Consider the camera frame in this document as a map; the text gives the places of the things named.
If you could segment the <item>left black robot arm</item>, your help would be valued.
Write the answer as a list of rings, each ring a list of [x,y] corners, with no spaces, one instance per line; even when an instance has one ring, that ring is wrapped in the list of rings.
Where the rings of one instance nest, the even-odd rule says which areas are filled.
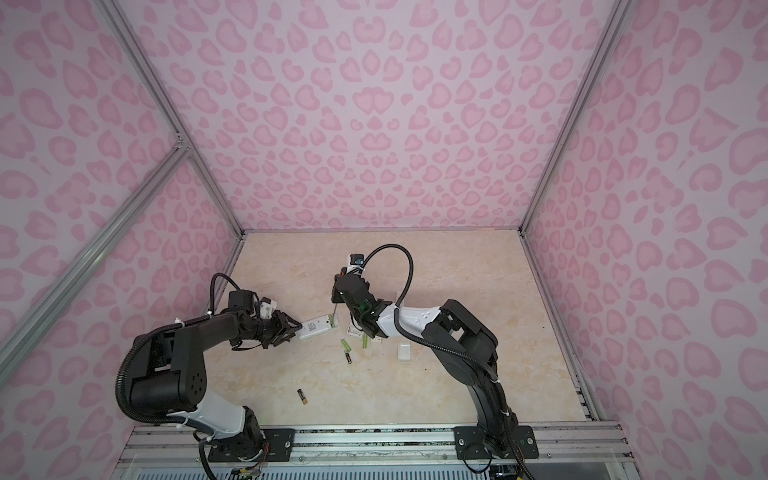
[[[274,301],[234,285],[221,311],[209,309],[137,336],[115,380],[115,399],[128,418],[193,429],[198,445],[228,460],[262,461],[268,440],[255,413],[208,386],[206,351],[228,344],[235,352],[277,347],[302,325]]]

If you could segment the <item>orange handled screwdriver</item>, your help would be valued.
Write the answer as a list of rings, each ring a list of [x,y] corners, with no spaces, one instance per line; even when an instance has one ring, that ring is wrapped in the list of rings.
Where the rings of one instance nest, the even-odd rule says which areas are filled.
[[[337,308],[338,308],[338,304],[333,303],[333,310],[332,310],[332,313],[329,315],[329,324],[331,329],[334,329],[337,327],[337,319],[336,319]]]

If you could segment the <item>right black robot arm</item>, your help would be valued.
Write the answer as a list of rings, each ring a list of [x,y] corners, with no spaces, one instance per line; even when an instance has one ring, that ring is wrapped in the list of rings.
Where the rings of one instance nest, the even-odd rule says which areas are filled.
[[[364,276],[371,260],[385,250],[402,252],[408,264],[405,284],[393,301],[371,293]],[[438,307],[405,307],[414,273],[413,256],[400,244],[381,245],[368,255],[352,254],[334,275],[331,301],[344,304],[352,324],[371,338],[404,338],[430,349],[447,373],[467,387],[482,432],[480,445],[490,458],[513,458],[523,465],[521,446],[514,439],[519,421],[498,374],[497,337],[454,299]]]

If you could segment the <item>white air conditioner remote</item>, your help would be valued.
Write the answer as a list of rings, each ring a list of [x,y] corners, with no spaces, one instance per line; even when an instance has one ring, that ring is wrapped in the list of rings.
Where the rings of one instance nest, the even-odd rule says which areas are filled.
[[[297,331],[297,338],[299,340],[307,340],[333,330],[329,324],[329,315],[319,316],[303,322],[303,328]]]

